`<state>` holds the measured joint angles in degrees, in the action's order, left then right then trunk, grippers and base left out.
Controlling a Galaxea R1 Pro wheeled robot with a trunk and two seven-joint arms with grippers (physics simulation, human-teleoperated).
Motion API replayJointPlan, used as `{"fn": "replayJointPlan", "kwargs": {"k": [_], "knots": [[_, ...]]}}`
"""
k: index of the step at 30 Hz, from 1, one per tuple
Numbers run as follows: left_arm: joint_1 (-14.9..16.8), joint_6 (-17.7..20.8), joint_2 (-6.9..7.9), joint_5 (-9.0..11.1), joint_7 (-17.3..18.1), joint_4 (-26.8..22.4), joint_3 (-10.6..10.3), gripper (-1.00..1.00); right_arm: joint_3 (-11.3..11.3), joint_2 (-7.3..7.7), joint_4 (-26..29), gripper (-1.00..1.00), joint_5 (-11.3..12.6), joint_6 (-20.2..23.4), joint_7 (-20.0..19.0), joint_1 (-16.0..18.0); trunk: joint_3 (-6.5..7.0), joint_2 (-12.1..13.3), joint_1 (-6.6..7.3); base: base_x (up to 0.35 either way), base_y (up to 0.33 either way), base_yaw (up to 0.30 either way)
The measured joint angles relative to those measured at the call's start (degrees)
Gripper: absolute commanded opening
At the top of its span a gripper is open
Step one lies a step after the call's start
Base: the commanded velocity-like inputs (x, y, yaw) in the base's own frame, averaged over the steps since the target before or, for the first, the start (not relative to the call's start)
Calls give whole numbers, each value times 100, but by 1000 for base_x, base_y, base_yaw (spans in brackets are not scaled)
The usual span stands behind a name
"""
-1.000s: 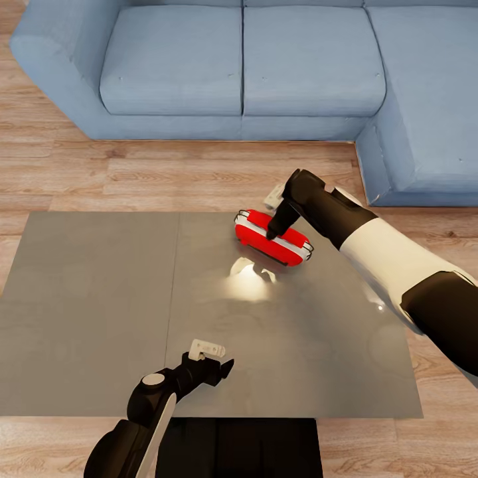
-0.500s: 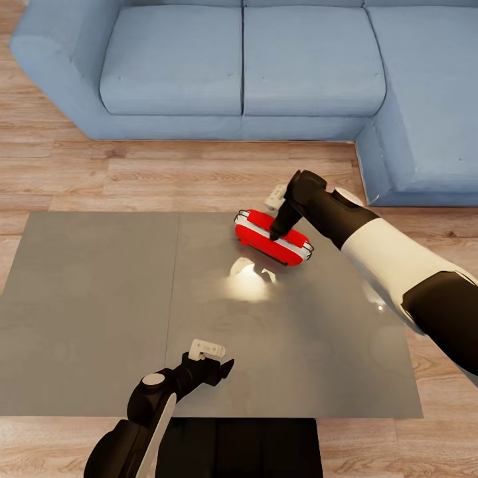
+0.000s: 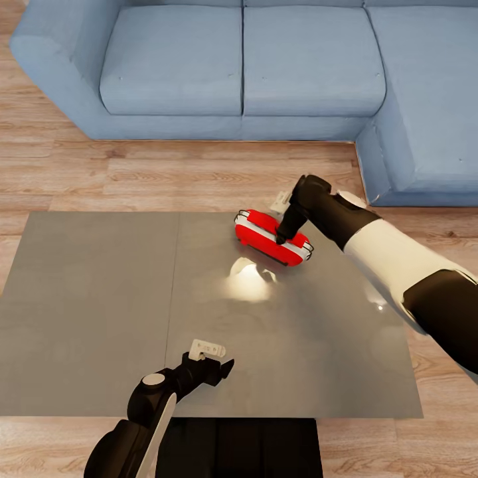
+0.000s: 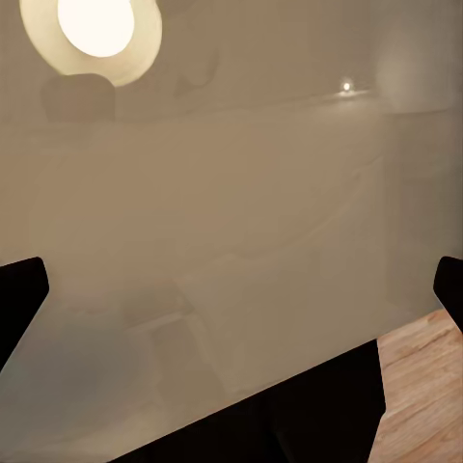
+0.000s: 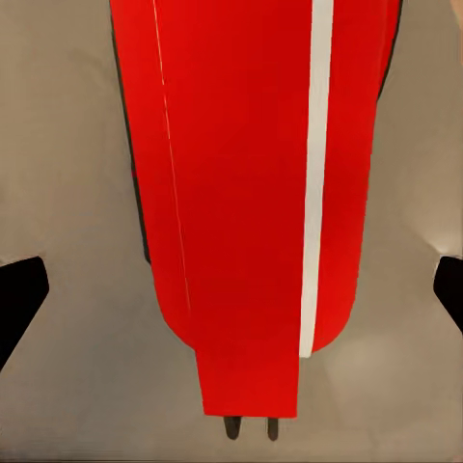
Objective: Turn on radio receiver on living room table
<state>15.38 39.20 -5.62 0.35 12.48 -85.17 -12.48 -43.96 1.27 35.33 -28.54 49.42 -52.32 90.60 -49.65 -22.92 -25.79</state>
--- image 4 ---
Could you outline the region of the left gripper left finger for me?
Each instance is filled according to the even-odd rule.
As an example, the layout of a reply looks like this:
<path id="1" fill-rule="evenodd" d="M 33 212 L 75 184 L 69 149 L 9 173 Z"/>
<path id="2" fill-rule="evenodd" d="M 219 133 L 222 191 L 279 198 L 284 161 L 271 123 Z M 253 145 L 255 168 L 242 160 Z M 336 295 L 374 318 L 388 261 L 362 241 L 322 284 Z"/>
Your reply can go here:
<path id="1" fill-rule="evenodd" d="M 49 293 L 40 257 L 0 267 L 0 370 Z"/>

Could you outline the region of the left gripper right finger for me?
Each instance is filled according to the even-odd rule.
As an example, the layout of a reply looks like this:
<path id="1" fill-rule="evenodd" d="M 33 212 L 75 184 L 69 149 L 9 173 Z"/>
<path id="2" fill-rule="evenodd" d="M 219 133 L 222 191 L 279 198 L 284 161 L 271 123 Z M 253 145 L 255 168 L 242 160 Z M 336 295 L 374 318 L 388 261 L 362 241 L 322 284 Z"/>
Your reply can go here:
<path id="1" fill-rule="evenodd" d="M 442 257 L 433 289 L 463 333 L 463 260 Z"/>

